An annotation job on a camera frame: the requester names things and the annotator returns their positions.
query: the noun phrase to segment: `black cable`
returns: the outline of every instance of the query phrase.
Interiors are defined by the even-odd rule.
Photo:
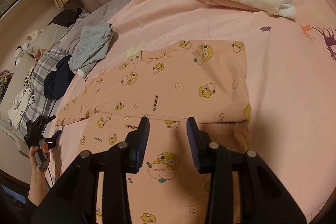
[[[53,182],[53,178],[51,177],[51,173],[50,173],[49,167],[48,167],[48,171],[49,171],[49,175],[50,175],[50,179],[51,179],[51,184],[54,187],[54,182]]]

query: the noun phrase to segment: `human hand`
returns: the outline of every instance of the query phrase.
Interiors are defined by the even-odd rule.
[[[48,144],[46,142],[43,142],[42,146],[40,148],[46,154],[47,167],[48,167],[48,165],[50,163],[50,151],[49,151],[49,148],[48,148]],[[30,159],[30,163],[31,163],[31,169],[32,169],[33,174],[44,176],[47,169],[45,169],[44,171],[41,171],[39,169],[38,165],[37,165],[37,161],[36,161],[36,158],[35,158],[35,152],[37,152],[38,150],[39,150],[38,146],[32,146],[30,148],[29,159]]]

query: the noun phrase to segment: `orange deer print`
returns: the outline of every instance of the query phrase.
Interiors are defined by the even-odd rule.
[[[300,20],[297,24],[301,27],[301,30],[304,33],[306,38],[308,38],[311,41],[315,40],[315,37],[312,37],[311,35],[308,34],[309,31],[313,30],[312,27],[310,26],[308,20],[307,20],[307,22],[305,22],[303,20]]]

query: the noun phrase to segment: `white wall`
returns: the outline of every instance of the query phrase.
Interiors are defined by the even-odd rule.
[[[58,13],[59,10],[53,0],[34,0],[30,3],[21,15],[0,33],[0,70],[13,70],[15,67],[14,52],[17,46],[25,42],[31,31],[45,28]],[[17,179],[30,183],[29,159],[18,152],[15,141],[1,130],[0,169]]]

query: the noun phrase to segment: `black garment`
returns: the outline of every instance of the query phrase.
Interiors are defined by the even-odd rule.
[[[24,208],[22,212],[22,216],[24,217],[25,220],[30,223],[30,220],[33,216],[33,213],[36,211],[37,206],[33,204],[28,198],[26,199],[26,207]]]
[[[63,57],[56,65],[56,70],[48,73],[44,80],[44,97],[49,99],[60,99],[67,91],[75,75],[69,68],[71,55]]]
[[[63,27],[70,27],[71,24],[76,22],[77,17],[79,17],[82,12],[83,10],[80,8],[78,8],[77,11],[65,9],[56,15],[49,24],[54,23]]]

